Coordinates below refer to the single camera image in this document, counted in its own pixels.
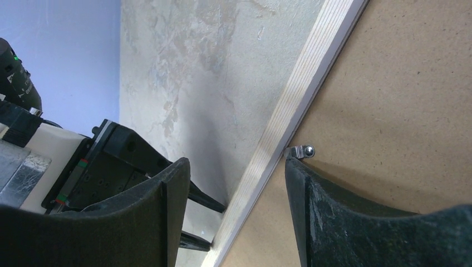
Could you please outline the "brown backing board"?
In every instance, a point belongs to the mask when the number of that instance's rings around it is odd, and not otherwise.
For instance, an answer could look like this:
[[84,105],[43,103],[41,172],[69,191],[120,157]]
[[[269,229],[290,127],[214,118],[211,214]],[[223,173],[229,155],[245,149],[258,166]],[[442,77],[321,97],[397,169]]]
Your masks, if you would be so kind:
[[370,1],[291,144],[387,206],[471,203],[471,2]]

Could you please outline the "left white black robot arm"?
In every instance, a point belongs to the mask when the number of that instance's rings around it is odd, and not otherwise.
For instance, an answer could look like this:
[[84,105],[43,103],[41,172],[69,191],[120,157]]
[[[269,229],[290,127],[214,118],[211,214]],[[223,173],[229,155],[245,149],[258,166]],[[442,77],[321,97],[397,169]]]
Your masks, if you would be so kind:
[[135,131],[104,120],[92,137],[64,130],[41,117],[42,101],[30,73],[11,45],[1,40],[2,140],[21,148],[51,149],[46,188],[35,210],[78,210],[117,195],[154,176],[171,162]]

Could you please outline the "white wooden picture frame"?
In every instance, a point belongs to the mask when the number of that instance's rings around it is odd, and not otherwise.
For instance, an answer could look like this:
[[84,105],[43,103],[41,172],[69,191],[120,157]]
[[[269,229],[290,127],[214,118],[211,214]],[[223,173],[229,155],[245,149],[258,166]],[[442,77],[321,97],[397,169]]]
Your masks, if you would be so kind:
[[202,266],[223,262],[368,3],[322,5]]

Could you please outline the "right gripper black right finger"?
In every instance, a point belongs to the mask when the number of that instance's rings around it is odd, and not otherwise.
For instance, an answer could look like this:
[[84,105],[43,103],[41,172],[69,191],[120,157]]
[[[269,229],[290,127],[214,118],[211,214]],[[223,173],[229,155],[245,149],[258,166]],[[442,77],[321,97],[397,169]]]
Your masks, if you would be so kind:
[[470,266],[471,206],[416,214],[366,199],[294,157],[285,163],[302,266]]

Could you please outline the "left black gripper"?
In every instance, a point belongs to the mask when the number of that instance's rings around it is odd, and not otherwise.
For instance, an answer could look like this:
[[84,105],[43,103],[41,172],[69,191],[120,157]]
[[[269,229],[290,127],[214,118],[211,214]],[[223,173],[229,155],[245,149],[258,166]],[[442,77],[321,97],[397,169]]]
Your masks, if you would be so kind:
[[[171,165],[134,130],[105,119],[82,140],[41,202],[47,212],[80,211],[153,177]],[[226,206],[193,182],[188,198],[223,213]]]

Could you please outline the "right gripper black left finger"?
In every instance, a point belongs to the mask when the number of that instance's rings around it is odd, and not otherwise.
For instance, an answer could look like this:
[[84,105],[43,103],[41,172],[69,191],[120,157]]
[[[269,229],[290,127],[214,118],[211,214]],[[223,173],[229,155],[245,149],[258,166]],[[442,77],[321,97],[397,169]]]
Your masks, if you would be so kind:
[[189,193],[180,158],[82,211],[36,214],[1,206],[2,266],[174,266]]

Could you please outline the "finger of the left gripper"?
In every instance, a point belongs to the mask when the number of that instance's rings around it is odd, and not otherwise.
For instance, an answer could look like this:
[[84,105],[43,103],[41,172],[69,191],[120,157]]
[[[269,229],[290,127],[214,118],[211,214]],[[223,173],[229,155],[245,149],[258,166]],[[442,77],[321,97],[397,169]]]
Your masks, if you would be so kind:
[[196,236],[185,231],[181,232],[180,236],[180,245],[179,248],[209,252],[211,248],[211,243],[199,236]]

